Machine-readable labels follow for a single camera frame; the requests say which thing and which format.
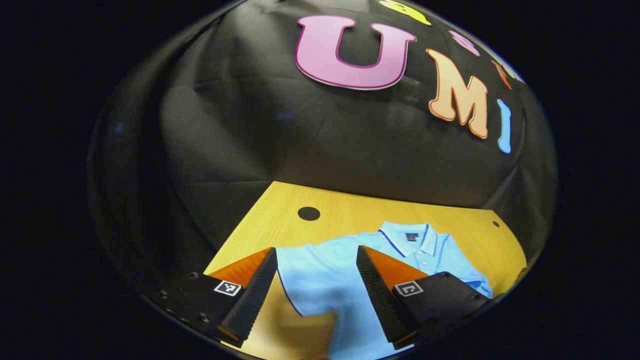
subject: letter u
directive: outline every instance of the letter u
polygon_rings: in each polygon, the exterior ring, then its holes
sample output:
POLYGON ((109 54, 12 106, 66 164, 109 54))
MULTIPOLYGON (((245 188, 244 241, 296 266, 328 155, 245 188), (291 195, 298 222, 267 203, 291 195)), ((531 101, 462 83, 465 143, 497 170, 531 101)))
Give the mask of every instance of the letter u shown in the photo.
POLYGON ((298 20, 303 26, 296 49, 296 65, 308 77, 333 86, 377 90, 397 83, 404 74, 409 42, 416 37, 383 24, 371 24, 381 34, 378 62, 371 66, 345 63, 338 57, 344 29, 356 22, 348 17, 314 15, 298 20))

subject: wooden table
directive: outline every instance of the wooden table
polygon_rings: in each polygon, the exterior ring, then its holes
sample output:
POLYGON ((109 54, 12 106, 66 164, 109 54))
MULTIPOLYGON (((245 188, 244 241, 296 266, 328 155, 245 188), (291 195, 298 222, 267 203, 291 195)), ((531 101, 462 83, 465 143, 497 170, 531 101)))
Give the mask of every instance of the wooden table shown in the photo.
MULTIPOLYGON (((377 199, 273 182, 204 273, 266 247, 318 245, 341 236, 375 232, 384 221, 429 223, 438 233, 452 234, 467 259, 487 276, 494 295, 509 290, 526 267, 518 240, 490 210, 377 199), (302 220, 298 210, 305 206, 318 209, 320 217, 302 220)), ((249 338, 236 349, 267 360, 310 359, 326 353, 334 323, 333 313, 300 316, 287 300, 276 274, 249 338)))

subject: shirt collar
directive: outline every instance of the shirt collar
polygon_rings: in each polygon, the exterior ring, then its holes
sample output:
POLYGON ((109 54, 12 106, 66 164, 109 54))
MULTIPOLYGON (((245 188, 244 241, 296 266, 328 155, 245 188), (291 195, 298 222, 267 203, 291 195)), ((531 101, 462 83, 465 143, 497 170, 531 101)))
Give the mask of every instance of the shirt collar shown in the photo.
POLYGON ((385 221, 380 227, 380 232, 385 235, 391 245, 393 245, 393 247, 396 248, 396 250, 398 250, 398 252, 404 257, 407 257, 418 250, 421 250, 425 254, 429 254, 431 256, 435 255, 438 235, 433 229, 433 226, 429 224, 405 225, 393 224, 385 221), (406 239, 407 233, 420 233, 422 235, 422 243, 417 249, 408 243, 406 239))

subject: letter m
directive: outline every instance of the letter m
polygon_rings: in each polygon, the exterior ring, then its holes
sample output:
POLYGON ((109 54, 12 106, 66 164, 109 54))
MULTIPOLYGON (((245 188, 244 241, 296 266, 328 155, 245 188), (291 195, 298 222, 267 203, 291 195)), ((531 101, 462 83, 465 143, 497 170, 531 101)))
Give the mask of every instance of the letter m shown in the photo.
POLYGON ((460 125, 464 126, 468 122, 471 132, 485 139, 488 134, 486 85, 475 76, 472 76, 466 85, 451 59, 433 49, 427 49, 427 54, 435 61, 438 69, 438 93, 434 100, 429 101, 431 113, 443 120, 453 121, 456 118, 456 110, 453 108, 452 100, 455 98, 460 125))

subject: light blue polo shirt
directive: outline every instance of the light blue polo shirt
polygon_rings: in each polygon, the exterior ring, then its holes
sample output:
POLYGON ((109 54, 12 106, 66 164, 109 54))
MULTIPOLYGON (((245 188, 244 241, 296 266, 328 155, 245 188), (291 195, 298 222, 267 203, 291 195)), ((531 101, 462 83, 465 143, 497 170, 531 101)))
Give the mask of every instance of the light blue polo shirt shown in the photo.
POLYGON ((359 245, 429 275, 448 271, 492 297, 487 278, 469 263, 451 235, 437 234, 429 224, 385 222, 376 233, 343 236, 317 246, 277 248, 278 274, 296 311, 315 316, 333 310, 337 315, 327 353, 332 360, 380 359, 413 346, 395 350, 387 342, 356 266, 359 245))

